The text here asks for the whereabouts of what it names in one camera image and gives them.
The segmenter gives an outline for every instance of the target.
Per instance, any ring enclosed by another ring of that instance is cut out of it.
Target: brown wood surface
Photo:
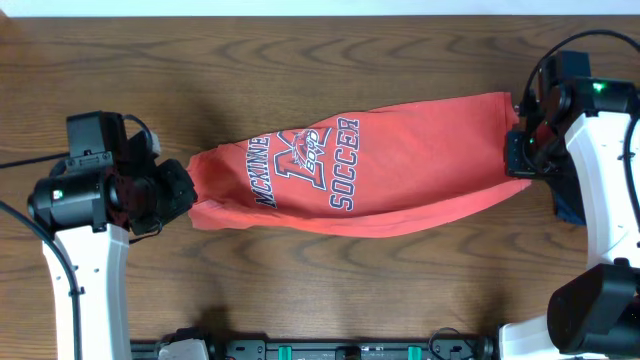
[[[638,17],[22,19],[0,23],[0,162],[66,150],[67,115],[133,113],[167,157],[338,112],[510,91],[559,40],[589,28],[640,38]],[[640,81],[616,40],[590,51],[595,75]],[[3,170],[21,210],[50,163]],[[55,356],[41,244],[0,215],[0,358]],[[455,223],[391,239],[282,228],[201,232],[182,217],[132,246],[132,338],[201,324],[218,334],[426,337],[490,334],[539,315],[580,274],[584,228],[553,216],[536,184]]]

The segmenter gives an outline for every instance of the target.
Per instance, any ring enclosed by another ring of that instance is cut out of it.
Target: wooden table
[[[66,151],[66,116],[133,113],[187,164],[218,144],[383,105],[509,91],[552,45],[590,28],[640,38],[637,17],[5,19],[0,162]],[[595,75],[640,81],[637,55],[573,49]],[[51,163],[3,170],[21,210]],[[0,216],[0,357],[55,356],[38,239]],[[492,334],[542,314],[585,267],[586,232],[553,215],[544,184],[453,224],[391,239],[282,228],[202,232],[181,217],[131,247],[132,338],[200,324],[278,338]]]

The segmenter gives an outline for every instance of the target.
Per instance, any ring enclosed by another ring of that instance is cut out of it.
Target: printed logo
[[[309,181],[316,189],[326,190],[324,164],[319,160],[331,128],[305,129],[300,132],[280,131],[278,139],[288,146],[273,157],[276,175],[289,178],[292,175]]]

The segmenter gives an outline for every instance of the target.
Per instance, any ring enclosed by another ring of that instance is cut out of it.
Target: red cloth
[[[195,155],[198,229],[287,226],[389,237],[471,215],[529,185],[505,175],[508,93],[332,116]]]

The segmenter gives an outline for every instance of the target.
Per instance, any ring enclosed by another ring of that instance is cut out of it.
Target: white wall
[[[10,17],[605,15],[640,14],[640,0],[0,0],[0,9]]]

